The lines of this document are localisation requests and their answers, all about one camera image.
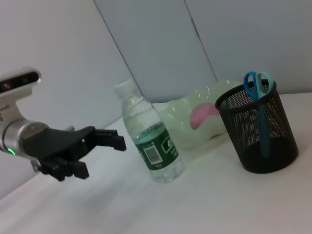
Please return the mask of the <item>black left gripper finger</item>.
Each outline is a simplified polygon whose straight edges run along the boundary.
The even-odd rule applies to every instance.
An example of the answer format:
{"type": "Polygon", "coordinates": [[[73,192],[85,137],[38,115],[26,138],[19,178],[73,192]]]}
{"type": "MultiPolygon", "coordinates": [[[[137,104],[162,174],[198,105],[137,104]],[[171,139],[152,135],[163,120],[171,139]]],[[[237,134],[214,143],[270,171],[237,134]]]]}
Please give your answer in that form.
{"type": "Polygon", "coordinates": [[[126,144],[123,136],[119,136],[117,130],[95,130],[94,138],[98,146],[112,147],[118,151],[125,151],[126,144]]]}
{"type": "Polygon", "coordinates": [[[89,172],[84,162],[71,161],[70,169],[72,171],[72,174],[77,178],[87,179],[89,177],[89,172]]]}

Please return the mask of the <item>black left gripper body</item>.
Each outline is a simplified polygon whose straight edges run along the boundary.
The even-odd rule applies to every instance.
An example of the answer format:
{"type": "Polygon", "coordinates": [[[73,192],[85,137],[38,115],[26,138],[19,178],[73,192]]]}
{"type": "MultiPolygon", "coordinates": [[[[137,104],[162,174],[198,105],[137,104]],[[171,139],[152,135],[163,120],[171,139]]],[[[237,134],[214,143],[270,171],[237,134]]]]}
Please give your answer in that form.
{"type": "Polygon", "coordinates": [[[74,176],[70,162],[80,161],[95,148],[94,133],[95,127],[92,126],[73,132],[45,128],[23,139],[22,145],[28,156],[39,161],[41,173],[63,181],[74,176]]]}

